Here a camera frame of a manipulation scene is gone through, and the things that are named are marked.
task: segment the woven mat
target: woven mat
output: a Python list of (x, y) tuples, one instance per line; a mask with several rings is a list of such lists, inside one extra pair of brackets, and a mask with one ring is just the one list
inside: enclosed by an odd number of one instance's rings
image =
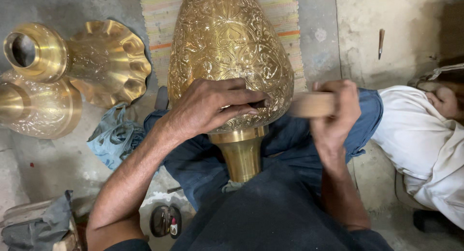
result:
[[(296, 0), (258, 0), (264, 13), (289, 54), (295, 71), (295, 93), (306, 89), (300, 51), (298, 2)], [(182, 0), (141, 0), (145, 26), (150, 39), (151, 58), (158, 86), (167, 86), (167, 70), (174, 26)]]

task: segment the shiny gold metal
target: shiny gold metal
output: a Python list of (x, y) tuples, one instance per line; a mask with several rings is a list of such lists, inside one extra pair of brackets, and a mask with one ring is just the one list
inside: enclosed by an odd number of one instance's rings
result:
[(281, 117), (290, 107), (294, 72), (258, 2), (183, 0), (171, 50), (167, 88), (173, 106), (197, 78), (224, 80), (242, 77), (247, 88), (265, 91), (273, 97), (272, 105), (260, 108), (258, 115), (233, 118), (209, 132), (210, 139), (221, 148), (226, 158), (231, 178), (239, 179), (238, 176), (242, 175), (236, 175), (236, 170), (240, 169), (247, 170), (247, 174), (248, 171), (255, 174), (255, 167), (260, 165), (259, 147), (256, 146), (261, 141), (260, 137), (254, 141), (243, 138), (233, 142), (237, 146), (232, 147), (222, 145), (225, 142), (214, 142), (217, 140), (213, 139), (213, 135), (243, 134), (242, 131), (249, 129), (264, 129), (263, 126)]
[(37, 83), (9, 70), (0, 77), (0, 123), (16, 132), (57, 139), (77, 126), (81, 111), (81, 94), (66, 76)]
[[(28, 37), (35, 52), (31, 64), (24, 65), (15, 58), (15, 41)], [(17, 26), (5, 38), (3, 52), (13, 68), (21, 75), (30, 76), (34, 82), (55, 82), (66, 71), (68, 53), (66, 42), (55, 30), (40, 23)]]
[(111, 108), (131, 104), (142, 96), (151, 73), (145, 45), (126, 26), (113, 20), (85, 23), (84, 30), (67, 42), (67, 75), (85, 99)]
[[(35, 47), (35, 58), (23, 66), (15, 57), (14, 42), (24, 36)], [(87, 22), (84, 30), (64, 41), (39, 23), (15, 28), (4, 42), (13, 67), (34, 82), (49, 83), (67, 75), (86, 100), (104, 108), (131, 104), (146, 91), (151, 65), (141, 39), (113, 20)]]
[(261, 141), (268, 133), (266, 125), (229, 133), (209, 134), (208, 137), (221, 149), (230, 179), (234, 182), (247, 182), (261, 172)]

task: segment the concrete floor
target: concrete floor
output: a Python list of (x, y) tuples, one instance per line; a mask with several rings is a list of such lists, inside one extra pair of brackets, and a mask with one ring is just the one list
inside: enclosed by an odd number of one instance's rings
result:
[[(308, 82), (344, 77), (363, 87), (385, 88), (403, 84), (436, 64), (429, 56), (435, 58), (433, 55), (439, 52), (438, 18), (443, 0), (298, 2)], [(21, 22), (48, 24), (68, 38), (86, 21), (110, 18), (128, 26), (148, 45), (139, 0), (0, 0), (0, 6), (0, 39)], [(377, 61), (380, 28), (386, 29), (385, 52)], [(0, 72), (9, 68), (6, 59), (0, 57)], [(154, 76), (148, 80), (147, 93), (128, 109), (128, 117), (140, 123), (154, 107)], [(53, 141), (0, 129), (0, 214), (18, 204), (55, 197), (66, 189), (74, 190), (77, 203), (91, 200), (111, 174), (85, 143), (105, 111), (84, 102), (78, 127)], [(371, 213), (374, 229), (396, 250), (464, 249), (454, 237), (422, 234), (412, 226), (412, 210), (398, 203), (394, 195), (391, 163), (375, 144), (369, 142), (365, 149), (367, 154), (355, 158), (349, 168)], [(184, 226), (194, 216), (182, 191), (166, 194), (167, 189), (178, 185), (162, 167), (142, 204), (142, 230), (150, 236), (154, 250), (167, 250), (174, 242), (170, 237), (154, 238), (149, 232), (148, 220), (154, 207), (177, 205)]]

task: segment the lap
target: lap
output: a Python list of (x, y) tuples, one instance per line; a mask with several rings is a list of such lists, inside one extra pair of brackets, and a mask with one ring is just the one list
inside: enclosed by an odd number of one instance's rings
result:
[[(365, 146), (380, 123), (383, 106), (377, 91), (360, 88), (361, 116), (351, 129), (344, 145), (346, 162), (363, 154)], [(144, 122), (148, 132), (167, 111), (154, 111)], [(306, 119), (284, 115), (269, 125), (269, 134), (261, 145), (262, 168), (270, 165), (289, 165), (302, 181), (320, 192), (322, 164), (310, 134)], [(228, 182), (227, 166), (219, 148), (206, 135), (198, 135), (174, 149), (163, 161), (166, 170), (180, 183), (195, 210), (209, 194), (220, 191)]]

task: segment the wooden handle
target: wooden handle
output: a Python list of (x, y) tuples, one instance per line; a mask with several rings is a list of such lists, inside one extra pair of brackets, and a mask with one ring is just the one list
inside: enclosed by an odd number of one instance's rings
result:
[(317, 118), (335, 114), (335, 94), (312, 92), (296, 94), (290, 107), (290, 115), (300, 118)]
[(385, 30), (380, 29), (380, 34), (379, 34), (379, 50), (383, 48), (383, 37), (385, 36)]

